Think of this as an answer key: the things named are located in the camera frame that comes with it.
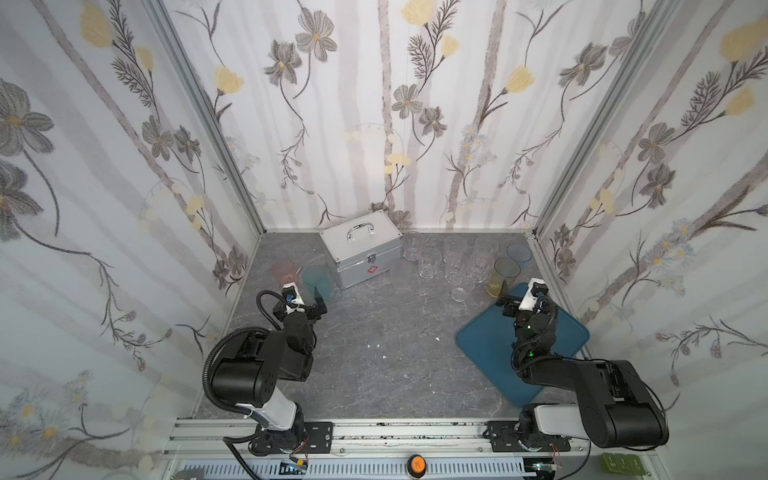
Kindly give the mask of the teal plastic cup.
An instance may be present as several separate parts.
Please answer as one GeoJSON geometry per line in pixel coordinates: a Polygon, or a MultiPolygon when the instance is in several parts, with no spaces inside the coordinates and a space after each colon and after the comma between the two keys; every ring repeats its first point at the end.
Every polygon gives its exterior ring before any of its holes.
{"type": "Polygon", "coordinates": [[[317,291],[324,301],[331,298],[333,282],[326,265],[310,265],[306,267],[302,273],[302,281],[313,297],[315,297],[315,291],[317,291]]]}

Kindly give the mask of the pink plastic cup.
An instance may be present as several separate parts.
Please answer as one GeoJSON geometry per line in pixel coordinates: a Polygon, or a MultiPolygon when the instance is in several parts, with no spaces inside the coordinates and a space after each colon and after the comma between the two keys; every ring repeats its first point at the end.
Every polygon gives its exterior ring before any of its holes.
{"type": "Polygon", "coordinates": [[[272,265],[271,273],[281,287],[298,282],[299,268],[292,260],[278,260],[272,265]]]}

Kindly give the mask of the yellow plastic cup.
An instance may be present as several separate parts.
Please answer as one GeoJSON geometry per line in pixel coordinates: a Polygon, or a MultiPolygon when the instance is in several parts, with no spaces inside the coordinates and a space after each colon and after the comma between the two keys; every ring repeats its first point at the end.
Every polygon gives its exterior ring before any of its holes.
{"type": "Polygon", "coordinates": [[[514,286],[520,273],[521,267],[516,261],[509,257],[497,259],[490,272],[487,285],[488,295],[492,298],[506,295],[508,290],[514,286]]]}

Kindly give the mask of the teal plastic tray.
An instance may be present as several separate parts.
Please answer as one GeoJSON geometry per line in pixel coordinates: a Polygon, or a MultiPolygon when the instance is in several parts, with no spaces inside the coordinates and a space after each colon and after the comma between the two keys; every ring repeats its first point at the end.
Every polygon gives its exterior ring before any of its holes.
{"type": "MultiPolygon", "coordinates": [[[[519,284],[504,296],[523,297],[527,285],[519,284]]],[[[548,327],[517,327],[514,319],[503,316],[502,309],[495,304],[455,336],[462,352],[519,407],[530,403],[545,387],[565,390],[571,387],[566,379],[545,378],[532,383],[529,378],[520,377],[515,370],[517,365],[528,366],[530,373],[540,374],[547,365],[545,358],[572,358],[589,338],[587,328],[556,303],[555,321],[548,327]]]]}

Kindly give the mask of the blue plastic cup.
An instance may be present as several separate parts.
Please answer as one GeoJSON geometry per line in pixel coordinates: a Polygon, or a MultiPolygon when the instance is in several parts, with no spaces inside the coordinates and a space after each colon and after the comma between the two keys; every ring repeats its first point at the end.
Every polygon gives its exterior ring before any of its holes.
{"type": "Polygon", "coordinates": [[[526,268],[533,261],[532,251],[526,244],[510,244],[506,248],[507,256],[516,262],[521,269],[526,268]]]}

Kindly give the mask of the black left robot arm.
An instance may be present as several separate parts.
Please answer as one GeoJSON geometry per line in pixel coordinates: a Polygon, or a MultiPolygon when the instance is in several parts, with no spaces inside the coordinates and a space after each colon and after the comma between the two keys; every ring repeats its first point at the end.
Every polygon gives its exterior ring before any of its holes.
{"type": "Polygon", "coordinates": [[[306,303],[294,283],[279,292],[258,292],[256,307],[271,327],[243,327],[226,334],[203,364],[208,401],[256,422],[252,434],[223,438],[239,461],[240,445],[257,457],[285,453],[294,459],[331,451],[334,424],[307,421],[299,403],[278,387],[280,381],[304,382],[310,376],[317,346],[314,326],[327,313],[326,295],[318,289],[312,295],[314,301],[306,303]]]}

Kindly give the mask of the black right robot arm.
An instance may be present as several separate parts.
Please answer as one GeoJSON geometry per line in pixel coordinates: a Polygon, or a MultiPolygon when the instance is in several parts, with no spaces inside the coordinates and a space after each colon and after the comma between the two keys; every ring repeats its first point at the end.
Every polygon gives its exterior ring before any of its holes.
{"type": "Polygon", "coordinates": [[[496,301],[513,319],[515,341],[510,364],[524,383],[576,394],[575,420],[580,434],[600,448],[649,451],[667,443],[666,413],[628,361],[582,360],[551,351],[556,340],[559,307],[546,294],[531,306],[522,297],[502,295],[496,301]]]}

